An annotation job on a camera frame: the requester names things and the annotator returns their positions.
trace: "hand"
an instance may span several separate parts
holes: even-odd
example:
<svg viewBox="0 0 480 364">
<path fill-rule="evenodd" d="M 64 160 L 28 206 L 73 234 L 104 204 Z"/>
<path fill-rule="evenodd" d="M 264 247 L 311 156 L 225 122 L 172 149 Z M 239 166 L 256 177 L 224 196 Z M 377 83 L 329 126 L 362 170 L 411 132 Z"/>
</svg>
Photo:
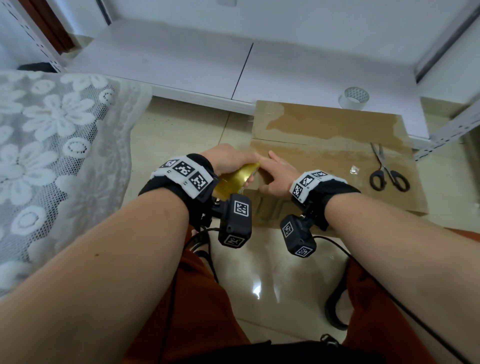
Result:
<svg viewBox="0 0 480 364">
<path fill-rule="evenodd" d="M 270 173 L 273 182 L 260 186 L 259 191 L 263 194 L 271 194 L 279 198 L 290 199 L 290 187 L 293 181 L 300 177 L 301 173 L 283 158 L 277 156 L 273 151 L 268 152 L 270 158 L 260 158 L 260 168 Z"/>
<path fill-rule="evenodd" d="M 244 164 L 257 163 L 259 160 L 254 153 L 236 150 L 230 144 L 219 144 L 200 154 L 212 164 L 213 171 L 217 176 L 234 172 Z"/>
</svg>

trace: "cardboard sheet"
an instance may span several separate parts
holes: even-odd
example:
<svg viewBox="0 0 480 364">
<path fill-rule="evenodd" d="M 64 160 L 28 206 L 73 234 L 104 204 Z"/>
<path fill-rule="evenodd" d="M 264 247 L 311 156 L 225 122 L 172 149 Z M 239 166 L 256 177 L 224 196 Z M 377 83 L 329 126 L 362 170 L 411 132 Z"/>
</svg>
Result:
<svg viewBox="0 0 480 364">
<path fill-rule="evenodd" d="M 409 180 L 409 191 L 398 191 L 388 176 L 385 190 L 378 192 L 370 187 L 370 174 L 380 167 L 370 142 L 383 145 L 388 166 Z M 418 215 L 428 213 L 399 115 L 257 101 L 251 147 L 264 156 L 273 150 L 300 172 L 324 170 L 346 179 L 371 197 Z M 352 166 L 359 169 L 358 174 L 350 173 Z M 257 191 L 270 179 L 268 173 L 260 170 L 244 193 L 252 200 L 254 225 L 279 228 L 282 218 L 298 215 L 300 210 L 290 201 L 279 201 Z"/>
</svg>

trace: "yellow wrapper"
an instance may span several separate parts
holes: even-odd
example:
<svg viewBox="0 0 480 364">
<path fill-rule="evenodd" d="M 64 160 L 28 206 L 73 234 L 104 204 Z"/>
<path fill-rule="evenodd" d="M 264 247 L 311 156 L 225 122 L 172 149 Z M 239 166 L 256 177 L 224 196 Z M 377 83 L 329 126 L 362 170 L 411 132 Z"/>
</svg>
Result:
<svg viewBox="0 0 480 364">
<path fill-rule="evenodd" d="M 257 172 L 259 166 L 260 163 L 245 164 L 235 172 L 222 174 L 218 177 L 220 181 L 213 190 L 213 195 L 226 201 L 231 194 L 241 194 L 243 185 L 250 176 Z"/>
</svg>

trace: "cable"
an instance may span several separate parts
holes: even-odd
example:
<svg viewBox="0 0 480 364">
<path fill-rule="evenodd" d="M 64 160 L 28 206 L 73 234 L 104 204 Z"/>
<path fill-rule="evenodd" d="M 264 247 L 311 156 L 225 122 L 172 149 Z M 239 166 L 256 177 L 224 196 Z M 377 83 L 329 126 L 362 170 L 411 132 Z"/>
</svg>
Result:
<svg viewBox="0 0 480 364">
<path fill-rule="evenodd" d="M 220 229 L 219 228 L 204 229 L 204 230 L 198 232 L 197 234 L 193 235 L 183 246 L 182 253 L 185 251 L 185 249 L 187 249 L 187 247 L 190 245 L 190 243 L 195 238 L 198 239 L 200 236 L 202 236 L 203 234 L 205 234 L 208 231 L 220 231 Z M 171 293 L 170 293 L 170 302 L 168 303 L 167 322 L 165 323 L 165 330 L 164 330 L 165 334 L 163 336 L 163 343 L 162 343 L 162 346 L 160 348 L 160 353 L 158 355 L 157 363 L 162 362 L 163 354 L 165 352 L 165 348 L 166 348 L 167 342 L 168 342 L 168 333 L 170 332 L 170 329 L 172 327 L 173 310 L 175 308 L 175 295 L 177 293 L 177 273 L 178 273 L 178 268 L 175 271 L 175 274 L 173 275 L 173 279 L 172 279 L 172 283 L 171 283 L 172 289 L 171 289 Z"/>
<path fill-rule="evenodd" d="M 336 245 L 342 252 L 344 252 L 350 259 L 355 261 L 360 267 L 362 267 L 369 275 L 370 277 L 377 283 L 383 291 L 387 294 L 390 299 L 395 302 L 395 304 L 400 307 L 408 316 L 410 316 L 413 321 L 415 321 L 417 324 L 419 324 L 426 332 L 428 332 L 430 335 L 432 335 L 435 340 L 437 340 L 445 349 L 447 349 L 454 357 L 456 357 L 459 361 L 461 361 L 464 364 L 472 364 L 471 361 L 469 361 L 465 356 L 463 356 L 457 349 L 455 349 L 453 346 L 451 346 L 447 341 L 442 339 L 440 335 L 438 335 L 433 329 L 431 329 L 427 324 L 425 324 L 422 320 L 420 320 L 413 312 L 411 312 L 408 308 L 406 308 L 403 303 L 401 303 L 398 299 L 395 298 L 394 295 L 392 295 L 378 280 L 375 278 L 373 275 L 371 275 L 363 266 L 358 262 L 357 259 L 355 259 L 352 254 L 347 252 L 342 246 L 340 246 L 338 243 L 334 242 L 332 239 L 327 238 L 322 235 L 314 235 L 313 238 L 321 238 L 324 240 L 327 240 L 331 242 L 332 244 Z"/>
</svg>

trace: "clear tape roll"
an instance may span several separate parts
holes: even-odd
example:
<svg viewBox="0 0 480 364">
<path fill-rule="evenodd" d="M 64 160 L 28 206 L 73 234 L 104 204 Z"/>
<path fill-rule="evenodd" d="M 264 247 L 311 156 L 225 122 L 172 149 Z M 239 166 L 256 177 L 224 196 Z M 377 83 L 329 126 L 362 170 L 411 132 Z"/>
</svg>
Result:
<svg viewBox="0 0 480 364">
<path fill-rule="evenodd" d="M 362 110 L 370 95 L 360 87 L 349 87 L 338 98 L 338 103 L 342 109 Z"/>
</svg>

